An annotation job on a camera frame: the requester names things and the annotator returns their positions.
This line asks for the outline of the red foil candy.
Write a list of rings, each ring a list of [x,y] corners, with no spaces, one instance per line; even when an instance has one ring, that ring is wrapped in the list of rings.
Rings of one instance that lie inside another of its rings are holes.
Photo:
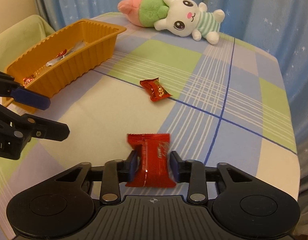
[[[38,76],[39,76],[39,73],[36,72],[36,73],[33,73],[33,74],[29,75],[29,76],[24,77],[23,78],[24,86],[27,86],[30,82],[32,82]]]

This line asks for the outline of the large red snack packet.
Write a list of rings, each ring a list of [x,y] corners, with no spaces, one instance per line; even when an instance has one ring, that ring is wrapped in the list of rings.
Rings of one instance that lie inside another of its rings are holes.
[[[176,183],[168,171],[170,135],[128,134],[127,141],[140,157],[139,167],[127,187],[173,188]]]

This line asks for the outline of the silver grey snack pouch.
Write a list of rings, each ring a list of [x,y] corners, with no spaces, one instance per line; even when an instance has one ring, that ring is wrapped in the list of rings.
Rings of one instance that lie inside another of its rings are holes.
[[[50,61],[48,61],[45,66],[46,67],[51,67],[54,64],[56,64],[57,62],[61,61],[62,59],[64,59],[66,56],[69,56],[71,53],[74,53],[75,51],[83,48],[86,45],[86,43],[84,41],[79,41],[77,42],[72,48],[68,49],[66,54],[64,56],[58,57],[57,59],[54,58]]]

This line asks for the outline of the small red candy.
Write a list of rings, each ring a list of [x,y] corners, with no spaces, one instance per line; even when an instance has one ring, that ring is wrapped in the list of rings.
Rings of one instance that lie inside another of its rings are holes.
[[[147,79],[140,81],[141,87],[146,90],[150,96],[150,100],[157,102],[171,97],[171,94],[161,85],[159,78]]]

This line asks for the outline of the light green cushion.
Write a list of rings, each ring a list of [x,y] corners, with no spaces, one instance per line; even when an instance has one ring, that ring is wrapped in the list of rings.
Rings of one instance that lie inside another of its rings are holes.
[[[0,33],[0,71],[55,30],[39,15],[31,15]]]

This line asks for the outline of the orange plastic tray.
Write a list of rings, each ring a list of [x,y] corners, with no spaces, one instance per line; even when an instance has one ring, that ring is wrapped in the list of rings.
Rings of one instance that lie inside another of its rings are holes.
[[[53,33],[25,51],[4,72],[20,84],[23,78],[38,72],[39,76],[25,88],[52,98],[65,86],[113,56],[117,36],[126,31],[121,25],[95,20],[79,20]],[[86,45],[51,67],[45,64],[58,53],[77,42]]]

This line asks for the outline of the checkered tablecloth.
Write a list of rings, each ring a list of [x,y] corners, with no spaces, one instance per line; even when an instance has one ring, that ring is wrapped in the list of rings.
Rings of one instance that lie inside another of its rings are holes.
[[[0,239],[14,237],[6,217],[14,195],[78,163],[127,157],[132,133],[168,133],[184,159],[227,162],[298,196],[296,142],[275,57],[225,34],[211,45],[137,27],[117,12],[97,20],[126,27],[113,56],[36,112],[67,124],[69,136],[33,138],[19,160],[0,158]],[[140,81],[157,77],[171,97],[153,102]]]

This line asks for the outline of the white bunny plush toy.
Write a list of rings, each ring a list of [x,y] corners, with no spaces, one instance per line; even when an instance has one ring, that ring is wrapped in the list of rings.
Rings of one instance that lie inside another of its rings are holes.
[[[225,12],[208,12],[207,5],[193,0],[122,0],[117,9],[139,27],[168,30],[180,37],[205,38],[210,44],[219,42]]]

